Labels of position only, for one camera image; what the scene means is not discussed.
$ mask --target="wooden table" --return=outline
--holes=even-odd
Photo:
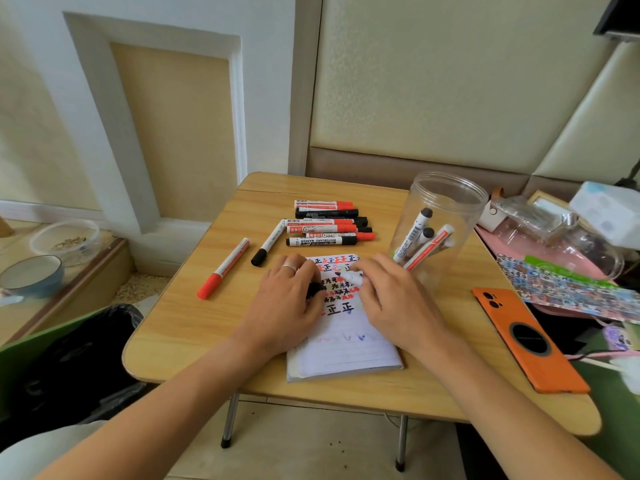
[[[252,173],[212,224],[194,252],[164,291],[124,351],[124,364],[135,377],[162,382],[229,336],[258,288],[264,269],[250,263],[253,254],[283,218],[293,218],[293,201],[348,200],[369,218],[377,240],[353,246],[299,247],[306,256],[355,252],[361,257],[387,251],[407,192],[315,178]],[[243,238],[252,246],[208,300],[196,292]],[[269,253],[291,253],[284,238]],[[511,288],[499,266],[475,233],[443,278],[436,301],[451,328],[471,343],[503,377],[575,435],[600,429],[600,415],[588,395],[538,394],[530,386],[482,307],[471,293],[475,286]],[[466,421],[451,396],[411,355],[403,354],[402,371],[288,384],[284,355],[270,361],[245,386],[249,394],[353,408],[397,411],[413,417]]]

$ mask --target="hand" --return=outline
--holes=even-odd
[[[369,322],[386,339],[416,357],[442,345],[449,332],[440,309],[407,270],[382,253],[351,269],[364,272],[360,298]]]
[[[298,271],[294,273],[285,263]],[[320,318],[326,295],[320,291],[307,301],[311,281],[320,281],[320,270],[313,261],[299,254],[278,257],[262,277],[234,338],[265,360],[298,345]]]

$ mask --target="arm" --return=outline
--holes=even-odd
[[[460,405],[511,480],[620,480],[610,466],[450,332],[411,274],[382,254],[352,266],[373,326],[416,357]]]
[[[300,268],[295,273],[282,267]],[[322,311],[324,292],[305,301],[317,266],[280,257],[234,334],[118,414],[44,469],[36,480],[164,479],[205,423],[274,355],[300,343]]]

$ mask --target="black trash bag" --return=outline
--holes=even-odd
[[[138,381],[122,365],[124,346],[141,320],[135,306],[114,305],[53,342],[11,395],[10,443],[88,418],[109,419],[144,395],[145,387],[134,387]]]

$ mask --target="blue bowl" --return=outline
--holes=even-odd
[[[46,298],[62,288],[64,277],[60,258],[36,256],[18,261],[0,273],[0,288],[15,296]]]

